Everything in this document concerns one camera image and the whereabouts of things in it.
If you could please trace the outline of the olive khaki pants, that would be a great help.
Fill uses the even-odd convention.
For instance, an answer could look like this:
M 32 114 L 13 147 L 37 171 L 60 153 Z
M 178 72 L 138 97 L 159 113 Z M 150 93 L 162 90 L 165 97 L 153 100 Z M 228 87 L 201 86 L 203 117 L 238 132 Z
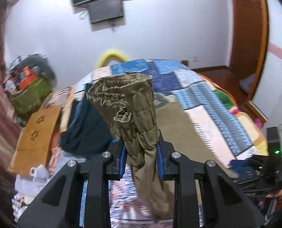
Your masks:
M 159 178 L 156 167 L 156 145 L 161 133 L 191 160 L 220 162 L 177 101 L 160 109 L 154 107 L 150 76 L 104 77 L 88 88 L 87 99 L 109 125 L 113 137 L 123 138 L 136 191 L 155 219 L 171 217 L 174 203 L 174 186 Z

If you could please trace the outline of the colourful fleece blanket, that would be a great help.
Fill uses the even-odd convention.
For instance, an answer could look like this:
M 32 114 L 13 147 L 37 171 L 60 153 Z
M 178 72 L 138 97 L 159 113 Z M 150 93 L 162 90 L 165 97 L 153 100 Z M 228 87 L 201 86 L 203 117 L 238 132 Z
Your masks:
M 198 74 L 198 75 L 201 76 L 207 83 L 209 83 L 209 86 L 212 90 L 218 89 L 223 93 L 226 93 L 226 95 L 228 95 L 229 100 L 234 104 L 234 106 L 229 109 L 229 112 L 232 113 L 242 124 L 242 126 L 250 136 L 250 139 L 252 140 L 253 145 L 256 147 L 258 153 L 260 155 L 268 155 L 267 139 L 263 135 L 260 128 L 251 119 L 251 117 L 247 113 L 239 109 L 233 95 L 227 90 L 217 85 L 216 83 L 214 83 L 208 77 L 202 74 Z

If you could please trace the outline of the wooden wardrobe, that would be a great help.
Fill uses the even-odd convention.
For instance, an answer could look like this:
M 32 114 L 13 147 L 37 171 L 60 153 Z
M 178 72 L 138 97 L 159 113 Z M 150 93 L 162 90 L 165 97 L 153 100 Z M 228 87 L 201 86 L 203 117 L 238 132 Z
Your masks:
M 269 19 L 267 52 L 251 102 L 268 120 L 282 93 L 282 2 L 267 0 L 267 9 Z

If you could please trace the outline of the dark teal folded garment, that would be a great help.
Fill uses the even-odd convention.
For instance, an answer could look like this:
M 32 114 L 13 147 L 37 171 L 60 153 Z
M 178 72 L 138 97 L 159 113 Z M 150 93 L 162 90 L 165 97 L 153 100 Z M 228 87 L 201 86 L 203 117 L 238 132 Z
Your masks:
M 74 119 L 68 129 L 61 133 L 61 148 L 84 158 L 107 151 L 113 137 L 109 125 L 86 97 L 76 105 Z

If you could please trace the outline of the blue patchwork bedspread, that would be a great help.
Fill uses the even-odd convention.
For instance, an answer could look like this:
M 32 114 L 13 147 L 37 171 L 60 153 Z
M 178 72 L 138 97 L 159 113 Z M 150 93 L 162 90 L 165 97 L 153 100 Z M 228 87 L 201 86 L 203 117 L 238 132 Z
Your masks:
M 242 124 L 229 112 L 234 104 L 228 95 L 218 89 L 212 90 L 209 83 L 196 72 L 172 60 L 137 59 L 98 68 L 89 73 L 70 91 L 62 115 L 61 133 L 72 123 L 75 111 L 79 110 L 76 105 L 87 97 L 88 88 L 104 77 L 124 74 L 143 74 L 152 78 L 156 109 L 177 101 L 194 124 L 201 140 L 220 161 L 217 164 L 230 177 L 234 176 L 233 172 L 229 172 L 231 160 L 244 160 L 257 152 Z M 79 162 L 85 162 L 97 155 L 92 158 L 74 156 Z M 127 151 L 122 179 L 110 182 L 111 226 L 171 227 L 173 215 L 155 219 L 141 202 L 133 183 L 128 157 Z

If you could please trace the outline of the green fabric storage box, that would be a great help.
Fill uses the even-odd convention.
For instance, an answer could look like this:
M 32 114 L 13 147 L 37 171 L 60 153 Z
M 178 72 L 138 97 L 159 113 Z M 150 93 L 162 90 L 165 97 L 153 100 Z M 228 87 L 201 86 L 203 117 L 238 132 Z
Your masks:
M 11 94 L 9 99 L 18 116 L 31 115 L 39 110 L 51 91 L 49 81 L 44 77 L 37 77 L 24 90 Z

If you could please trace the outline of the orange box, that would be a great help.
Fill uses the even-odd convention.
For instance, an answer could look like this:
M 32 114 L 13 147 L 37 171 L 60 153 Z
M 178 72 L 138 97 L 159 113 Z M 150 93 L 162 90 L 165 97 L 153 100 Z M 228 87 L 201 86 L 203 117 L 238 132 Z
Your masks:
M 20 91 L 27 88 L 27 86 L 32 84 L 37 78 L 37 74 L 32 73 L 30 67 L 28 66 L 23 68 L 22 73 L 24 74 L 24 78 L 19 82 Z

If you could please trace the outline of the grey plush toy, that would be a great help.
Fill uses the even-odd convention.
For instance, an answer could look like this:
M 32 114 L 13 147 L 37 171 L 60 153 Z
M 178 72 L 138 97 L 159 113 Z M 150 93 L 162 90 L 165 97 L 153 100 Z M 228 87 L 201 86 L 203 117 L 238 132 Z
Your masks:
M 20 61 L 20 63 L 17 65 L 17 69 L 22 71 L 25 67 L 37 67 L 41 75 L 45 76 L 49 80 L 56 80 L 56 74 L 54 73 L 49 64 L 48 58 L 45 55 L 33 54 L 27 56 Z

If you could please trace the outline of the yellow curved pillow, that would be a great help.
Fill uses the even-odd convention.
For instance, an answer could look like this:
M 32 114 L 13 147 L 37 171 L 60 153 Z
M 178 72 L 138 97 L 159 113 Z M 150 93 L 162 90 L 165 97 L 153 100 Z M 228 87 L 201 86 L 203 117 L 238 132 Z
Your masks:
M 118 51 L 107 51 L 98 62 L 97 68 L 106 67 L 110 59 L 116 59 L 118 62 L 127 62 L 129 59 Z

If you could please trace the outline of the wooden door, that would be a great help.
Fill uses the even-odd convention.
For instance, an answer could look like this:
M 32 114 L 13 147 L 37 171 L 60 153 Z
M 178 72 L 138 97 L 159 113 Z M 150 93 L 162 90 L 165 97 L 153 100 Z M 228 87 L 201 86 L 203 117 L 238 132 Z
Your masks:
M 254 76 L 247 95 L 250 101 L 256 91 L 268 44 L 269 19 L 267 0 L 233 1 L 233 44 L 230 70 L 240 80 Z

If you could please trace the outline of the small wall monitor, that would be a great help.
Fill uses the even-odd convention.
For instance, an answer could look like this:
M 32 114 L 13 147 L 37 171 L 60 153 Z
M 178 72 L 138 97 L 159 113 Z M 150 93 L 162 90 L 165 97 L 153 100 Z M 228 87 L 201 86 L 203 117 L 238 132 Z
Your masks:
M 88 4 L 92 24 L 124 16 L 122 0 L 95 0 Z

